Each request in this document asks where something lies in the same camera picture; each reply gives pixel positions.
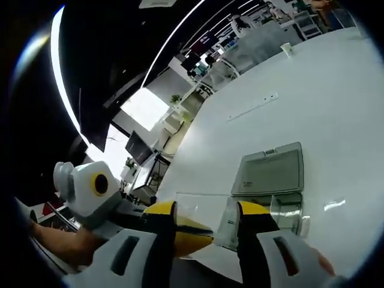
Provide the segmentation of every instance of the monitor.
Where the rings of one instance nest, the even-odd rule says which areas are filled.
[[[140,166],[154,153],[135,131],[132,132],[125,149]]]
[[[192,69],[195,69],[196,63],[200,61],[200,57],[195,54],[195,53],[190,53],[189,57],[185,59],[182,63],[181,66],[186,69],[187,71],[190,71]]]

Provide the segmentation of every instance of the person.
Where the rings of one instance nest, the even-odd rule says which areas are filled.
[[[215,58],[212,57],[212,54],[208,54],[205,58],[205,62],[208,64],[209,68],[212,68],[212,65],[216,63]]]
[[[287,15],[282,9],[277,8],[272,2],[268,1],[266,4],[275,21],[290,20],[290,16]]]
[[[90,265],[94,252],[105,243],[104,239],[84,227],[80,227],[75,233],[39,225],[34,211],[19,200],[17,203],[30,237],[35,238],[44,248],[74,268]]]
[[[353,27],[355,24],[348,11],[334,0],[312,0],[311,7],[319,12],[325,24],[332,30]]]
[[[230,25],[238,38],[246,36],[253,29],[257,28],[250,17],[240,15],[233,15]]]

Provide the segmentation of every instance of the white table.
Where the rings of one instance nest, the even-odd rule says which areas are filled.
[[[317,15],[317,14],[313,14],[313,15],[311,15],[310,17],[311,18],[316,18],[316,17],[318,17],[319,15]],[[284,22],[284,23],[282,23],[282,24],[280,24],[280,27],[281,28],[286,28],[286,27],[288,27],[288,26],[292,26],[292,25],[294,25],[294,24],[296,24],[296,22],[292,19],[292,20],[289,20],[289,21],[287,21],[287,22]]]
[[[382,231],[384,211],[384,72],[356,28],[328,33],[255,66],[207,99],[158,192],[196,206],[191,216],[218,228],[241,157],[299,141],[304,155],[306,241],[336,273],[362,264]],[[235,120],[251,103],[278,100]],[[333,200],[345,204],[325,211]],[[235,253],[209,246],[195,258],[241,281]]]

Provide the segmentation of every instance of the ceiling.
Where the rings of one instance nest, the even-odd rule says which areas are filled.
[[[103,104],[128,81],[140,73],[146,74],[168,36],[199,2],[178,0],[170,8],[150,9],[139,9],[139,0],[92,5],[76,1],[65,6],[60,27],[64,85],[84,134],[91,141],[100,130],[105,130],[101,127],[105,127],[120,105],[140,88],[143,79],[137,77],[136,84],[108,109]],[[145,85],[167,68],[171,58],[188,42],[200,36],[194,34],[202,26],[205,32],[229,13],[242,13],[259,2],[204,1],[170,39]],[[219,31],[225,24],[227,21],[222,21],[212,32]]]
[[[138,0],[107,1],[92,5],[66,4],[59,33],[59,54],[65,90],[82,133],[95,144],[105,141],[107,128],[127,99],[141,85],[142,78],[108,109],[103,104],[125,83],[146,72],[174,27],[197,4],[179,0],[172,8],[139,10]],[[172,56],[218,10],[230,1],[206,0],[169,41],[151,71],[148,83],[167,67]],[[246,1],[235,1],[232,8]],[[8,25],[3,67],[13,69],[23,46],[37,32],[49,37],[51,21],[60,1],[42,5],[14,5]],[[209,23],[214,26],[229,12],[218,13]],[[79,105],[79,90],[82,89]],[[29,205],[45,202],[55,188],[52,170],[57,161],[82,162],[84,145],[61,101],[53,76],[50,41],[24,67],[14,83],[9,105],[10,169],[17,179],[28,183],[15,187],[15,194]],[[26,173],[20,174],[20,168]]]

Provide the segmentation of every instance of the ceiling light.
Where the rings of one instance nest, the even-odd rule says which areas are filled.
[[[253,1],[253,0],[249,0],[248,2],[246,2],[246,3],[242,4],[242,5],[240,5],[238,9],[240,9],[240,8],[243,7],[243,6],[246,6],[249,2],[252,2],[252,1]]]
[[[160,57],[160,54],[163,52],[163,50],[164,50],[165,46],[168,44],[169,40],[173,37],[173,35],[174,35],[174,34],[176,33],[176,31],[180,28],[180,26],[181,26],[181,25],[188,19],[188,17],[190,17],[190,16],[192,15],[192,13],[193,13],[196,9],[198,9],[198,7],[199,7],[200,5],[202,5],[202,4],[204,3],[204,1],[205,1],[205,0],[201,0],[199,3],[197,3],[196,6],[193,7],[192,10],[189,11],[187,15],[185,15],[185,17],[180,21],[180,23],[176,26],[176,28],[175,28],[175,29],[172,31],[172,33],[168,36],[167,40],[164,42],[164,44],[163,44],[162,47],[160,48],[160,51],[157,53],[157,55],[156,55],[154,61],[152,62],[151,66],[149,67],[148,72],[146,73],[146,75],[145,75],[145,77],[144,77],[144,80],[143,80],[143,83],[142,83],[142,85],[141,85],[141,88],[144,87],[144,84],[145,84],[145,82],[146,82],[146,80],[147,80],[147,78],[148,78],[150,72],[152,71],[152,69],[153,69],[153,67],[154,67],[154,65],[155,65],[155,63],[156,63],[156,61],[157,61],[157,59]]]
[[[227,5],[225,5],[222,9],[218,10],[211,18],[208,19],[193,35],[192,37],[185,43],[185,45],[182,47],[182,50],[186,48],[189,45],[189,42],[194,39],[194,37],[217,15],[219,15],[224,9],[226,9],[229,5],[231,5],[235,0],[230,1]]]
[[[222,28],[215,34],[215,36],[218,35],[218,34],[220,34],[220,32],[221,32],[222,30],[224,30],[228,25],[230,25],[230,22],[229,22],[226,26],[222,27]]]
[[[65,91],[64,81],[61,75],[60,57],[59,57],[59,32],[60,32],[60,23],[61,23],[63,10],[64,10],[64,6],[54,16],[52,20],[52,27],[50,32],[50,57],[52,60],[53,75],[55,76],[56,85],[58,86],[61,100],[64,104],[64,107],[73,125],[75,126],[77,132],[79,132],[81,138],[84,140],[86,145],[89,146],[90,143],[88,139],[80,132],[80,124],[73,113],[73,109],[68,99],[67,92]]]
[[[213,26],[213,27],[210,29],[210,31],[212,31],[213,29],[215,29],[217,25],[219,25],[222,21],[224,21],[225,19],[227,19],[229,16],[230,16],[230,14],[228,14],[226,17],[222,18],[219,22],[216,23],[215,26]]]
[[[241,13],[241,15],[244,15],[245,13],[248,13],[249,11],[251,11],[252,9],[256,8],[256,7],[259,6],[259,5],[260,5],[260,4],[257,4],[257,5],[255,5],[255,6],[249,8],[246,12]]]
[[[142,127],[151,131],[169,106],[147,88],[136,91],[121,107],[128,116]]]

